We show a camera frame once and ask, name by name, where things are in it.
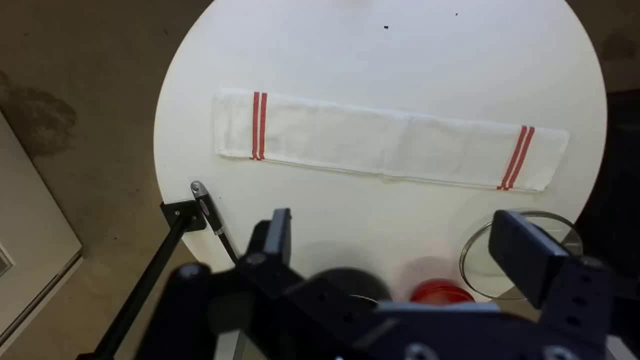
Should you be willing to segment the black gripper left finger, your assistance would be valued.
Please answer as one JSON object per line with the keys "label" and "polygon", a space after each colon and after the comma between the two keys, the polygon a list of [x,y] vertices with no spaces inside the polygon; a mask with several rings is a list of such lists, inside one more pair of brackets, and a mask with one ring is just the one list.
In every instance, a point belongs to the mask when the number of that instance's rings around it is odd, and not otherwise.
{"label": "black gripper left finger", "polygon": [[265,262],[291,262],[292,246],[292,214],[288,208],[277,208],[271,219],[263,219],[255,225],[247,262],[252,266]]}

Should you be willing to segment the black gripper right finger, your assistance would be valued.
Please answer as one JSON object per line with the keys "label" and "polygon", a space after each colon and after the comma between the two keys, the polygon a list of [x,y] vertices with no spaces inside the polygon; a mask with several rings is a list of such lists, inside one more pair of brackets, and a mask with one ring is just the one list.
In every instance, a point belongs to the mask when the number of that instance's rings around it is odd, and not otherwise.
{"label": "black gripper right finger", "polygon": [[512,209],[495,212],[488,251],[537,308],[543,305],[561,263],[570,256],[548,232]]}

